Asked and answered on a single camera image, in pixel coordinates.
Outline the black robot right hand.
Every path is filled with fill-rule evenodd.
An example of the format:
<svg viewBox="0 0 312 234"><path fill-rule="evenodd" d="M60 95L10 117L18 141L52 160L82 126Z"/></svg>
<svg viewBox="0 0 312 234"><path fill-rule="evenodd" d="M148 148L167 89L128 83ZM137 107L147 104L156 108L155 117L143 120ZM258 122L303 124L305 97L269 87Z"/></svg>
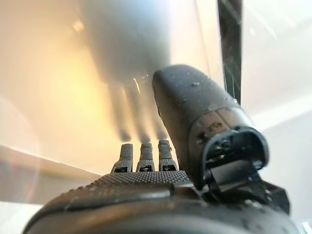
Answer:
<svg viewBox="0 0 312 234"><path fill-rule="evenodd" d="M111 172L62 193L26 234L297 234L286 191L259 171L269 148L241 106L188 65L156 71L158 113L170 140L123 144Z"/></svg>

